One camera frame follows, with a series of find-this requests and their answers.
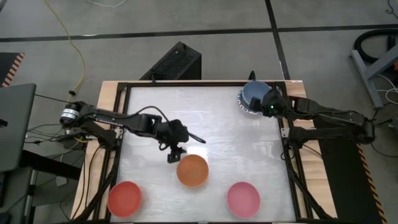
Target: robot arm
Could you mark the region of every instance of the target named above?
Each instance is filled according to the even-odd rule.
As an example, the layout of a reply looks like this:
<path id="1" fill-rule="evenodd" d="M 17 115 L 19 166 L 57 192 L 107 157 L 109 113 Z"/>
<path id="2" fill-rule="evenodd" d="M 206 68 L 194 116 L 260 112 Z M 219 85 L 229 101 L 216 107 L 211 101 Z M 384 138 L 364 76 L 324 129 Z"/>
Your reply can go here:
<path id="1" fill-rule="evenodd" d="M 320 106 L 317 102 L 306 98 L 288 96 L 287 98 L 276 89 L 271 89 L 263 99 L 251 100 L 250 108 L 260 111 L 264 116 L 289 119 L 321 119 L 333 124 L 336 128 L 303 129 L 292 127 L 283 129 L 282 137 L 286 137 L 290 145 L 302 147 L 309 140 L 346 138 L 355 143 L 370 144 L 374 141 L 374 126 L 371 120 L 355 111 L 340 111 Z"/>
<path id="2" fill-rule="evenodd" d="M 161 116 L 153 114 L 120 114 L 95 108 L 82 101 L 67 104 L 60 118 L 64 128 L 81 128 L 97 137 L 99 144 L 105 149 L 115 150 L 118 146 L 116 133 L 113 130 L 102 128 L 95 121 L 119 126 L 138 136 L 158 140 L 161 151 L 168 147 L 171 148 L 171 153 L 167 156 L 168 163 L 180 160 L 181 153 L 185 151 L 178 147 L 177 144 L 187 142 L 189 136 L 197 141 L 206 143 L 204 140 L 190 134 L 187 127 L 180 120 L 162 122 Z"/>

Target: cable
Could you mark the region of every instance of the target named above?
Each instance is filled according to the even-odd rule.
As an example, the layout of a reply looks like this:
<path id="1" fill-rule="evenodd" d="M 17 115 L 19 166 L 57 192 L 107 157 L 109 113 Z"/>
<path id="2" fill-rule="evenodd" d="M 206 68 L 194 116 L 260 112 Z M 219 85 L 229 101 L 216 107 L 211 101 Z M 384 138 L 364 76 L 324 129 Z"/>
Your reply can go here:
<path id="1" fill-rule="evenodd" d="M 86 202 L 85 202 L 85 207 L 87 207 L 87 201 L 88 201 L 88 191 L 90 190 L 90 174 L 91 174 L 91 164 L 94 161 L 95 155 L 99 151 L 100 146 L 95 150 L 93 157 L 91 158 L 90 164 L 88 165 L 88 175 L 87 175 L 87 193 L 86 193 Z"/>
<path id="2" fill-rule="evenodd" d="M 170 123 L 169 119 L 166 117 L 166 115 L 163 113 L 163 111 L 161 111 L 161 110 L 160 110 L 158 107 L 156 107 L 156 106 L 146 106 L 146 107 L 144 107 L 143 109 L 141 109 L 141 110 L 135 112 L 134 114 L 129 115 L 128 117 L 129 117 L 129 118 L 132 118 L 133 116 L 137 116 L 139 113 L 141 113 L 141 112 L 143 112 L 144 110 L 149 109 L 149 108 L 153 108 L 153 109 L 157 110 L 157 111 L 164 117 L 164 119 L 166 120 L 166 122 L 167 122 L 167 124 L 168 124 L 170 130 L 172 129 L 172 128 L 170 127 L 170 125 L 169 125 L 169 123 Z M 198 141 L 198 142 L 200 142 L 200 143 L 206 144 L 206 141 L 205 141 L 204 139 L 199 138 L 198 136 L 196 136 L 196 135 L 194 135 L 194 134 L 192 134 L 192 133 L 189 133 L 189 132 L 188 132 L 188 134 L 189 134 L 189 136 L 190 136 L 192 139 L 194 139 L 194 140 L 196 140 L 196 141 Z"/>
<path id="3" fill-rule="evenodd" d="M 69 150 L 73 150 L 73 148 L 74 148 L 75 146 L 77 146 L 78 144 L 79 144 L 79 142 L 76 142 L 76 144 L 74 144 L 72 147 L 70 147 L 69 149 L 67 149 L 67 150 L 68 150 L 68 152 L 69 152 Z M 63 155 L 65 155 L 65 154 L 66 154 L 66 152 L 65 152 L 65 153 L 63 153 L 63 154 L 61 155 L 60 162 L 62 162 Z"/>
<path id="4" fill-rule="evenodd" d="M 32 133 L 32 134 L 37 134 L 40 136 L 45 136 L 45 137 L 52 137 L 53 135 L 55 135 L 55 133 L 43 133 L 41 131 L 37 131 L 37 130 L 28 130 L 28 132 Z"/>
<path id="5" fill-rule="evenodd" d="M 40 143 L 43 143 L 43 142 L 46 142 L 46 141 L 54 142 L 54 141 L 52 141 L 53 139 L 56 139 L 56 138 L 59 138 L 59 137 L 64 137 L 64 136 L 68 136 L 67 134 L 66 134 L 66 135 L 63 135 L 63 136 L 59 136 L 58 133 L 59 133 L 61 130 L 62 130 L 62 128 L 60 128 L 60 130 L 59 130 L 57 133 L 55 133 L 55 134 L 54 134 L 51 138 L 49 138 L 49 139 L 45 139 L 45 140 L 43 140 L 43 141 L 32 141 L 32 142 L 25 142 L 25 143 L 27 143 L 27 144 L 40 144 Z"/>
<path id="6" fill-rule="evenodd" d="M 99 6 L 115 8 L 115 7 L 118 7 L 118 6 L 120 6 L 121 4 L 125 3 L 127 0 L 123 0 L 121 3 L 118 3 L 118 4 L 114 5 L 114 6 L 104 5 L 104 4 L 101 4 L 101 3 L 98 3 L 98 2 L 94 2 L 94 1 L 92 1 L 92 0 L 88 0 L 88 1 L 91 2 L 91 3 L 93 3 L 93 4 L 97 4 L 97 5 L 99 5 Z"/>
<path id="7" fill-rule="evenodd" d="M 316 151 L 315 149 L 311 148 L 310 146 L 308 146 L 308 145 L 306 145 L 306 144 L 303 144 L 303 146 L 305 146 L 307 149 L 309 149 L 309 150 L 315 152 L 316 154 L 318 154 L 318 155 L 322 158 L 322 155 L 321 155 L 318 151 Z"/>
<path id="8" fill-rule="evenodd" d="M 53 180 L 55 180 L 55 178 L 52 178 L 52 179 L 50 179 L 50 180 L 44 182 L 43 184 L 38 185 L 38 186 L 36 187 L 36 189 L 38 189 L 39 187 L 41 187 L 41 186 L 43 186 L 43 185 L 45 185 L 45 184 L 47 184 L 47 183 L 49 183 L 49 182 L 51 182 L 51 181 L 53 181 Z M 20 202 L 24 197 L 26 197 L 26 196 L 28 196 L 28 195 L 29 195 L 29 194 L 24 194 L 22 197 L 20 197 L 18 200 L 16 200 L 9 208 L 7 208 L 7 210 L 6 210 L 4 213 L 7 213 L 7 212 L 8 212 L 10 209 L 12 209 L 18 202 Z"/>
<path id="9" fill-rule="evenodd" d="M 362 42 L 370 37 L 379 36 L 379 35 L 396 35 L 398 34 L 398 29 L 377 29 L 371 30 L 361 34 L 354 42 L 354 50 L 357 50 L 361 58 L 365 62 L 374 63 L 378 60 L 376 57 L 372 57 L 365 53 L 362 48 Z"/>
<path id="10" fill-rule="evenodd" d="M 41 125 L 38 125 L 36 127 L 28 129 L 28 131 L 35 130 L 37 128 L 41 128 L 41 127 L 44 127 L 44 126 L 56 126 L 56 125 L 61 125 L 61 124 L 60 123 L 57 123 L 57 124 L 41 124 Z"/>
<path id="11" fill-rule="evenodd" d="M 80 139 L 78 139 L 78 138 L 76 138 L 76 137 L 73 137 L 76 141 L 78 141 L 78 142 L 80 142 L 80 143 L 88 143 L 88 141 L 82 141 L 81 139 L 82 138 L 80 138 Z"/>
<path id="12" fill-rule="evenodd" d="M 60 209 L 61 209 L 61 211 L 62 211 L 62 213 L 63 213 L 63 216 L 64 216 L 68 221 L 69 221 L 70 219 L 68 218 L 67 214 L 66 214 L 65 211 L 63 210 L 63 208 L 62 208 L 62 203 L 65 202 L 65 200 L 69 197 L 69 195 L 71 195 L 76 189 L 77 189 L 77 186 L 76 186 L 73 190 L 71 190 L 71 191 L 61 200 L 61 202 L 60 202 Z"/>
<path id="13" fill-rule="evenodd" d="M 124 135 L 125 132 L 126 132 L 126 130 L 123 129 L 123 133 L 122 133 L 121 135 L 119 135 L 119 137 L 118 137 L 116 140 L 117 140 L 117 141 L 120 140 L 120 139 L 122 138 L 122 136 Z M 93 206 L 95 206 L 95 203 L 98 202 L 98 200 L 100 200 L 100 199 L 102 198 L 102 195 L 104 194 L 104 191 L 108 188 L 108 185 L 110 184 L 110 182 L 111 182 L 114 178 L 116 178 L 117 169 L 118 169 L 118 164 L 119 164 L 118 159 L 120 159 L 120 157 L 117 157 L 117 158 L 114 160 L 113 165 L 112 165 L 112 168 L 111 168 L 111 170 L 109 171 L 108 176 L 106 177 L 105 181 L 103 182 L 102 185 L 100 185 L 100 186 L 98 187 L 97 193 L 96 193 L 96 194 L 94 195 L 94 197 L 91 199 L 91 202 L 90 202 L 90 203 L 88 204 L 88 206 L 84 209 L 84 211 L 82 211 L 82 212 L 80 213 L 80 215 L 79 215 L 78 217 L 76 217 L 76 220 L 86 220 L 86 219 L 88 218 L 88 216 L 90 216 L 92 210 L 94 209 Z M 82 195 L 81 198 L 80 198 L 80 203 L 79 203 L 79 206 L 78 206 L 77 210 L 79 209 L 82 200 L 83 200 L 83 195 Z M 76 213 L 77 213 L 77 210 L 76 210 L 75 214 L 73 215 L 72 219 L 75 219 L 75 215 L 76 215 Z"/>
<path id="14" fill-rule="evenodd" d="M 39 95 L 39 94 L 35 94 L 35 96 L 42 97 L 42 98 L 46 98 L 46 99 L 49 99 L 49 100 L 55 100 L 55 101 L 59 101 L 59 102 L 63 102 L 63 103 L 69 103 L 68 101 L 65 101 L 65 100 L 59 100 L 59 99 L 56 99 L 56 98 L 52 98 L 52 97 L 48 97 L 48 96 L 43 96 L 43 95 Z"/>
<path id="15" fill-rule="evenodd" d="M 388 4 L 388 6 L 390 7 L 390 9 L 386 9 L 385 12 L 386 12 L 387 14 L 392 14 L 392 15 L 394 15 L 394 16 L 398 19 L 397 14 L 394 13 L 394 8 L 391 6 L 390 0 L 387 0 L 387 4 Z"/>
<path id="16" fill-rule="evenodd" d="M 373 142 L 371 143 L 371 146 L 373 148 L 373 150 L 375 150 L 377 153 L 379 153 L 380 155 L 383 155 L 385 157 L 391 157 L 391 158 L 398 158 L 398 156 L 389 156 L 389 155 L 385 155 L 384 153 L 378 151 L 374 146 L 373 146 Z"/>
<path id="17" fill-rule="evenodd" d="M 65 27 L 65 25 L 63 24 L 61 18 L 60 18 L 60 17 L 57 15 L 57 13 L 51 8 L 51 6 L 50 6 L 50 4 L 47 2 L 47 0 L 44 0 L 44 3 L 47 5 L 47 7 L 51 10 L 52 14 L 53 14 L 53 15 L 58 19 L 58 21 L 60 22 L 62 28 L 64 29 L 65 33 L 67 34 L 67 37 L 68 37 L 68 40 L 69 40 L 70 45 L 78 52 L 78 54 L 79 54 L 79 56 L 80 56 L 80 59 L 81 59 L 81 62 L 82 62 L 82 64 L 83 64 L 83 72 L 82 72 L 82 74 L 81 74 L 81 78 L 80 78 L 79 82 L 78 82 L 78 83 L 76 84 L 76 86 L 73 88 L 73 91 L 69 91 L 69 96 L 68 96 L 68 100 L 67 100 L 67 102 L 69 102 L 69 101 L 70 101 L 70 98 L 71 98 L 73 95 L 76 95 L 75 92 L 76 92 L 77 88 L 81 85 L 81 81 L 83 81 L 83 78 L 84 78 L 85 75 L 86 75 L 86 63 L 85 63 L 85 59 L 83 58 L 83 55 L 81 54 L 80 50 L 75 46 L 75 44 L 73 44 L 72 39 L 70 38 L 68 29 L 67 29 L 67 28 Z"/>
<path id="18" fill-rule="evenodd" d="M 389 90 L 378 90 L 378 91 L 385 91 L 386 92 L 386 100 L 388 100 L 388 102 L 393 103 L 395 105 L 398 105 L 398 102 L 392 101 L 389 97 L 388 97 L 388 93 L 395 90 L 396 93 L 398 93 L 398 88 L 396 88 L 396 86 L 393 84 L 393 82 L 388 79 L 387 77 L 385 77 L 384 75 L 378 75 L 378 77 L 381 77 L 383 79 L 385 79 L 387 82 L 390 83 L 390 85 L 392 86 L 391 89 Z"/>
<path id="19" fill-rule="evenodd" d="M 283 151 L 281 154 L 280 154 L 280 159 L 282 159 L 283 161 L 285 161 L 285 151 Z"/>
<path id="20" fill-rule="evenodd" d="M 77 211 L 79 211 L 81 202 L 83 201 L 83 194 L 85 193 L 85 185 L 86 185 L 86 159 L 83 160 L 83 190 L 81 191 L 81 198 L 80 198 L 80 202 L 79 205 L 77 206 L 75 213 L 72 216 L 72 219 L 75 219 L 75 216 L 77 214 Z"/>
<path id="21" fill-rule="evenodd" d="M 28 137 L 26 137 L 25 139 L 29 139 L 29 138 L 38 138 L 38 139 L 43 139 L 44 141 L 46 141 L 45 138 L 37 137 L 37 136 L 28 136 Z"/>

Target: yellow and black striped tape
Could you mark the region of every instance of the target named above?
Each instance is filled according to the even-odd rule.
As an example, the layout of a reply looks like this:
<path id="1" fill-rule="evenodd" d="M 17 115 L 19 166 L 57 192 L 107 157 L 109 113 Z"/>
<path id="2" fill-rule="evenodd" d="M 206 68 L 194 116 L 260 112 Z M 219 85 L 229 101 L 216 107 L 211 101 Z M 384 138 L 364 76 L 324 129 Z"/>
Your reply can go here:
<path id="1" fill-rule="evenodd" d="M 381 223 L 382 224 L 387 224 L 386 216 L 384 215 L 383 207 L 381 206 L 381 202 L 379 200 L 379 196 L 377 194 L 376 188 L 373 183 L 373 179 L 371 176 L 371 173 L 368 168 L 368 163 L 366 162 L 365 156 L 363 154 L 363 151 L 361 148 L 358 147 L 359 155 L 361 156 L 362 160 L 362 165 L 363 168 L 365 169 L 366 177 L 368 178 L 369 186 L 371 187 L 374 202 L 376 203 L 376 207 L 379 210 L 380 218 L 381 218 Z"/>
<path id="2" fill-rule="evenodd" d="M 20 53 L 17 56 L 17 58 L 15 58 L 14 63 L 12 64 L 10 70 L 8 71 L 6 78 L 4 79 L 4 81 L 1 85 L 2 87 L 9 87 L 9 85 L 11 84 L 12 79 L 14 79 L 14 76 L 17 73 L 17 70 L 18 70 L 19 66 L 21 65 L 21 62 L 24 59 L 24 57 L 25 57 L 25 54 Z"/>

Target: white cable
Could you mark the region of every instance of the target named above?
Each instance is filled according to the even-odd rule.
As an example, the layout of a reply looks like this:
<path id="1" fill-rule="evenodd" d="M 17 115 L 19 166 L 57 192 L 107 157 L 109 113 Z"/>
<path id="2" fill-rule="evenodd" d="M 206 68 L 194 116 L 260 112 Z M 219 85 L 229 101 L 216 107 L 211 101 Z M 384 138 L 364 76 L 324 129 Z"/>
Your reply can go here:
<path id="1" fill-rule="evenodd" d="M 381 77 L 381 78 L 383 78 L 383 79 L 385 79 L 387 82 L 389 82 L 390 83 L 390 85 L 392 86 L 392 88 L 391 89 L 389 89 L 389 90 L 378 90 L 378 91 L 385 91 L 386 92 L 386 100 L 388 101 L 388 102 L 390 102 L 390 103 L 393 103 L 393 104 L 395 104 L 395 105 L 398 105 L 398 102 L 395 102 L 395 101 L 392 101 L 389 97 L 388 97 L 388 93 L 389 92 L 391 92 L 391 91 L 393 91 L 393 90 L 395 90 L 395 92 L 396 93 L 398 93 L 398 88 L 396 88 L 396 86 L 393 84 L 393 82 L 390 80 L 390 79 L 388 79 L 387 77 L 385 77 L 384 75 L 378 75 L 379 77 Z"/>
<path id="2" fill-rule="evenodd" d="M 74 144 L 72 147 L 70 147 L 69 149 L 67 149 L 67 151 L 64 152 L 64 153 L 61 155 L 60 162 L 62 162 L 63 155 L 65 155 L 66 153 L 69 152 L 69 150 L 71 150 L 71 149 L 73 149 L 75 146 L 77 146 L 77 144 L 79 144 L 79 141 L 76 141 L 76 144 Z"/>
<path id="3" fill-rule="evenodd" d="M 104 5 L 104 4 L 101 4 L 101 3 L 98 3 L 98 2 L 94 2 L 94 1 L 92 1 L 92 0 L 88 0 L 88 1 L 91 2 L 91 3 L 93 3 L 93 4 L 97 4 L 97 5 L 99 5 L 99 6 L 103 6 L 103 7 L 113 7 L 113 8 L 115 8 L 115 7 L 118 7 L 118 6 L 120 6 L 121 4 L 125 3 L 127 0 L 123 0 L 121 3 L 119 3 L 119 4 L 117 4 L 117 5 L 114 5 L 114 6 Z"/>

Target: blue object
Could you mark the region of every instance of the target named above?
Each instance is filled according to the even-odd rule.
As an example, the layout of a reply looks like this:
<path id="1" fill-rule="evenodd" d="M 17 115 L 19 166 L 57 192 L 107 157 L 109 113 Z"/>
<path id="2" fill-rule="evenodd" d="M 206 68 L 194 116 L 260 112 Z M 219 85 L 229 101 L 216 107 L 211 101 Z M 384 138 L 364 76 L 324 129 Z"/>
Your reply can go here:
<path id="1" fill-rule="evenodd" d="M 251 81 L 246 83 L 241 93 L 242 105 L 249 110 L 251 100 L 257 98 L 262 101 L 262 98 L 270 89 L 269 85 L 263 82 Z"/>

